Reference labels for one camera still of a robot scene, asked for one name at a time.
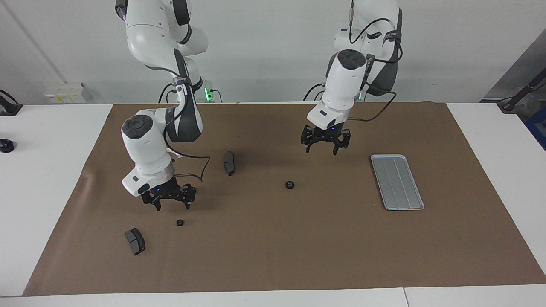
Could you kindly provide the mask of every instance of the blue object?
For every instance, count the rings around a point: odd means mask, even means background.
[[[546,150],[546,108],[542,108],[525,122],[525,126]]]

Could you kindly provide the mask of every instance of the black cap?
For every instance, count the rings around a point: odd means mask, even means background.
[[[152,126],[153,119],[148,115],[135,115],[126,120],[121,129],[129,139],[140,139]]]
[[[15,149],[15,146],[12,141],[6,140],[6,139],[0,140],[0,152],[7,154],[9,152],[12,152],[14,149]]]
[[[366,57],[356,50],[343,50],[337,54],[341,66],[349,70],[355,70],[366,65]]]

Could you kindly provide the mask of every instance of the black stand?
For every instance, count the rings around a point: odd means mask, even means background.
[[[497,102],[498,107],[501,109],[501,111],[504,114],[515,114],[514,107],[515,105],[523,98],[525,95],[529,94],[532,90],[537,87],[537,85],[542,81],[546,79],[546,68],[542,70],[529,84],[527,84],[524,88],[519,91],[514,98],[510,99],[508,102]]]
[[[5,100],[4,97],[0,96],[0,105],[4,108],[5,111],[0,112],[0,116],[15,116],[19,113],[19,110],[23,107],[22,104],[12,104]]]

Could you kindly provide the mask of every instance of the green led light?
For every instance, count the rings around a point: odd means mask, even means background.
[[[208,88],[205,88],[205,96],[206,96],[207,101],[212,100],[212,93],[210,92],[210,90]]]

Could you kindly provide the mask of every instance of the brown paper mat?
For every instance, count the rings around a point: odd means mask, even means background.
[[[299,143],[312,105],[200,105],[203,135],[175,147],[212,156],[205,183],[179,179],[197,188],[191,210],[168,200],[160,212],[121,185],[134,164],[120,127],[145,107],[112,108],[24,295],[546,283],[445,104],[395,103],[348,122],[351,143],[335,157],[330,144],[307,155]],[[423,211],[384,209],[372,154],[407,157]],[[199,172],[202,161],[175,167]],[[133,227],[146,240],[138,256],[124,236]]]

